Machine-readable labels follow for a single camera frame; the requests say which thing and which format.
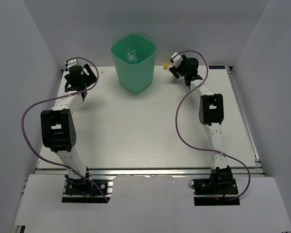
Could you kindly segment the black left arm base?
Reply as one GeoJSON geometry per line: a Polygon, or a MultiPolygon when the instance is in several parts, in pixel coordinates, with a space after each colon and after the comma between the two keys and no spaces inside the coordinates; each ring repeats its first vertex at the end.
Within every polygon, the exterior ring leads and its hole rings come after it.
{"type": "Polygon", "coordinates": [[[107,203],[112,193],[113,181],[111,179],[92,179],[99,189],[92,183],[82,178],[72,179],[65,175],[65,185],[62,203],[107,203]]]}

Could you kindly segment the green plastic bin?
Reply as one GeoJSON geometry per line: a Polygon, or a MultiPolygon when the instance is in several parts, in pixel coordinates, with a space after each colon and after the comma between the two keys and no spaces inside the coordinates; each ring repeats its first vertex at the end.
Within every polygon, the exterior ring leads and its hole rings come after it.
{"type": "Polygon", "coordinates": [[[154,75],[157,46],[148,38],[132,33],[119,39],[111,47],[119,83],[133,94],[139,94],[148,88],[154,75]],[[137,49],[141,62],[136,65],[125,61],[126,51],[137,49]]]}

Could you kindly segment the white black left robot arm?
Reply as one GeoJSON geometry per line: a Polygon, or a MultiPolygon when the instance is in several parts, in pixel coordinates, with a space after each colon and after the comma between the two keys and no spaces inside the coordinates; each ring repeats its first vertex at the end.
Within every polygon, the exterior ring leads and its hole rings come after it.
{"type": "Polygon", "coordinates": [[[61,98],[52,109],[40,114],[42,141],[68,167],[68,178],[78,179],[76,188],[87,194],[92,190],[93,182],[84,177],[87,167],[75,148],[77,134],[72,115],[85,101],[86,89],[97,81],[97,77],[88,64],[68,65],[67,71],[65,92],[68,96],[61,98]]]}

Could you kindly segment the clear bottle yellow cap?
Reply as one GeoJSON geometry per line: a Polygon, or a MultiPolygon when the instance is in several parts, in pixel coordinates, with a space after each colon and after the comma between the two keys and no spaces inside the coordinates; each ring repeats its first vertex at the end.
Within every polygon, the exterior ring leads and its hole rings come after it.
{"type": "Polygon", "coordinates": [[[171,68],[173,66],[173,64],[168,64],[167,62],[165,62],[163,64],[163,69],[168,70],[169,68],[171,68]]]}

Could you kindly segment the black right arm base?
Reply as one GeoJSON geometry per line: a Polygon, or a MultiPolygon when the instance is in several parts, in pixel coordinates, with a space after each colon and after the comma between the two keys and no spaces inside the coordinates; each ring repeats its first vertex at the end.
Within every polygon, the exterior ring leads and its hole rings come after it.
{"type": "Polygon", "coordinates": [[[188,186],[194,190],[195,206],[238,206],[238,188],[230,167],[216,168],[207,179],[192,179],[188,186]]]}

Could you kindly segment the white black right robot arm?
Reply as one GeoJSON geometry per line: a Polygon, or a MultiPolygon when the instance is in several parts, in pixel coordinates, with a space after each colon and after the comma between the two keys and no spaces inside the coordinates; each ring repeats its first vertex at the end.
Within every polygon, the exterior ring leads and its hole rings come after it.
{"type": "Polygon", "coordinates": [[[219,175],[231,173],[229,162],[224,153],[224,144],[222,139],[222,123],[224,120],[224,104],[223,95],[212,92],[205,84],[206,78],[201,78],[198,74],[199,61],[196,58],[188,58],[182,53],[175,52],[170,59],[173,64],[169,71],[179,79],[184,78],[185,85],[189,88],[189,92],[180,101],[175,117],[176,132],[181,141],[188,147],[212,153],[210,172],[219,175]],[[178,113],[184,100],[192,93],[199,98],[199,114],[200,123],[206,131],[210,148],[198,148],[187,143],[179,133],[178,129],[178,113]]]}

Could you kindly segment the clear bottle blue cap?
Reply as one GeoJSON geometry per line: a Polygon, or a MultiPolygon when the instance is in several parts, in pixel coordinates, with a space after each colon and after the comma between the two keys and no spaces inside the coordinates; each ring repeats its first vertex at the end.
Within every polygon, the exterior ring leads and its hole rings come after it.
{"type": "Polygon", "coordinates": [[[131,65],[139,64],[141,62],[141,59],[140,59],[137,49],[128,49],[126,51],[125,61],[131,65]]]}

